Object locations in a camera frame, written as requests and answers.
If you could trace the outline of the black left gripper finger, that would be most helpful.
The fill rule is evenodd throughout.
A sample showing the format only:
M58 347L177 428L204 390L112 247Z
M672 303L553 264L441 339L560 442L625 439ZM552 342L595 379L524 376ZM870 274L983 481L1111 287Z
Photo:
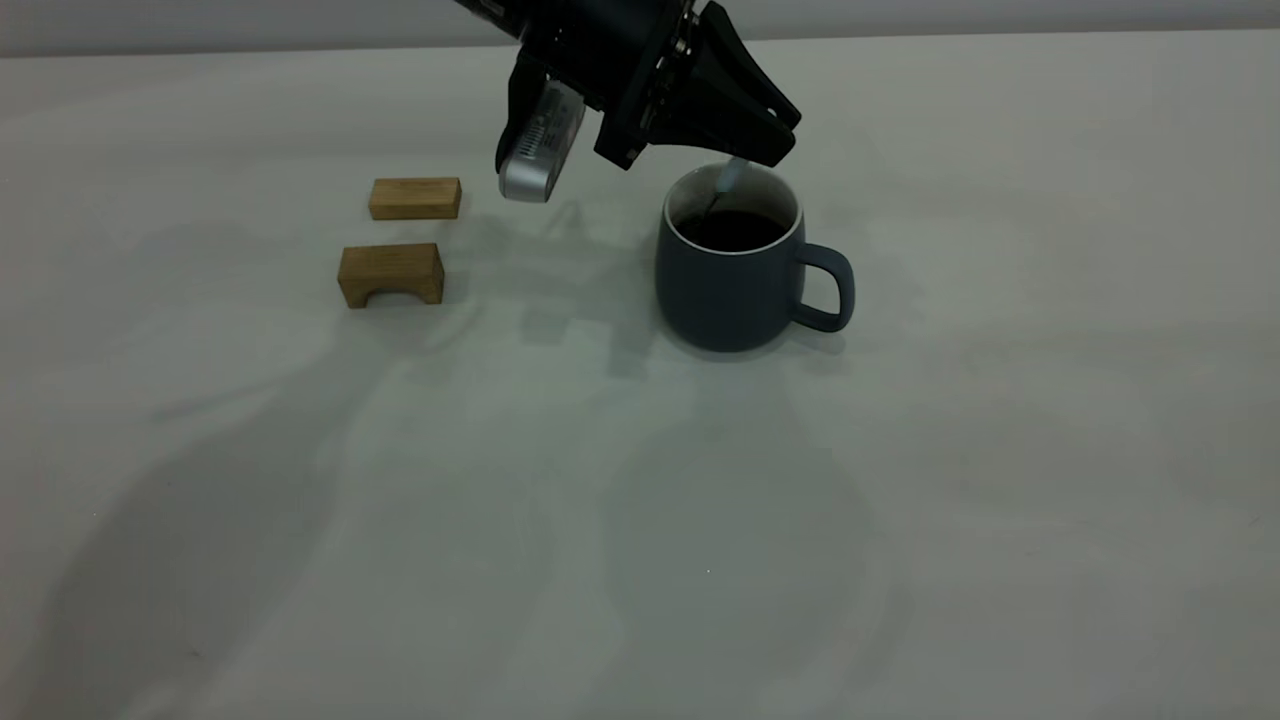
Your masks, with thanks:
M648 142L705 149L773 168L794 150L796 127L797 109L785 97L763 102L736 88L686 85L660 105Z
M707 3L689 29L689 85L736 88L763 102L785 97L795 106L748 51L723 4ZM797 110L797 123L801 118Z

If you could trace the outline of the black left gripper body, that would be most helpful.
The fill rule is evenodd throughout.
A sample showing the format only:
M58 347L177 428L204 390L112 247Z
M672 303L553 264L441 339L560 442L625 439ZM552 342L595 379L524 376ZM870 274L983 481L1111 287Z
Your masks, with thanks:
M685 44L690 1L524 1L518 123L549 81L603 115L595 151L627 170L652 143L648 127L662 67Z

